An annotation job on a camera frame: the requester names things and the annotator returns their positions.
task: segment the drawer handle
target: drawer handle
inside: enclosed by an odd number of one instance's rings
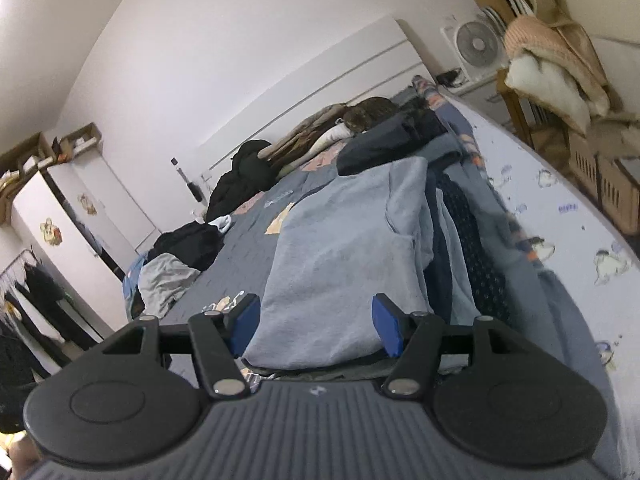
[[[487,99],[485,99],[485,101],[487,101],[488,103],[491,103],[492,105],[495,105],[496,103],[499,103],[501,99],[502,99],[502,96],[500,94],[496,94],[491,97],[488,97]]]

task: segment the metal screw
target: metal screw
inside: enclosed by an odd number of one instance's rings
[[[413,379],[394,379],[389,383],[387,389],[396,395],[413,395],[420,390],[420,384]]]
[[[232,397],[244,392],[245,382],[238,379],[220,379],[213,385],[213,391],[225,397]]]

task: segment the bed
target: bed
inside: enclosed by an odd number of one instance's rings
[[[430,77],[396,22],[383,18],[284,78],[197,150],[182,154],[180,163],[192,180],[210,187],[228,170],[231,156],[245,140],[277,140],[300,119],[331,102],[391,97],[416,74]],[[566,290],[568,300],[573,298],[578,316],[593,336],[593,354],[605,373],[597,380],[589,378],[599,381],[603,395],[610,397],[609,444],[617,448],[615,460],[602,467],[612,475],[621,468],[624,478],[640,478],[636,400],[640,365],[634,359],[639,344],[635,332],[640,330],[634,301],[640,293],[640,262],[590,203],[527,146],[463,101],[447,99],[472,128],[462,132],[470,137],[462,138],[463,144],[471,144],[471,152],[479,148],[470,158],[479,168],[478,179],[491,183],[487,188],[495,190],[508,212],[515,246],[540,276],[559,278],[561,285],[555,290],[560,295]],[[261,296],[278,242],[278,234],[268,234],[273,223],[287,205],[336,177],[340,147],[332,146],[232,215],[233,225],[216,261],[162,323],[186,322],[223,298],[233,303],[248,292]],[[556,317],[562,316],[556,311]],[[573,336],[565,334],[562,344],[573,343]],[[174,356],[172,371],[195,382],[191,362],[184,356]]]

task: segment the ceiling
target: ceiling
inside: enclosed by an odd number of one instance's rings
[[[0,152],[55,126],[122,0],[0,0]]]

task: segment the pink patterned fabric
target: pink patterned fabric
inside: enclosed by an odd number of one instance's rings
[[[340,150],[344,148],[346,140],[339,140],[330,148],[324,150],[324,152],[318,153],[308,163],[306,163],[300,170],[302,171],[315,171],[319,170],[323,166],[327,166],[334,161],[334,158],[338,156]]]
[[[238,207],[235,211],[232,212],[233,215],[243,215],[249,209],[251,209],[258,200],[264,195],[264,192],[256,193],[249,200],[247,200],[244,204]]]

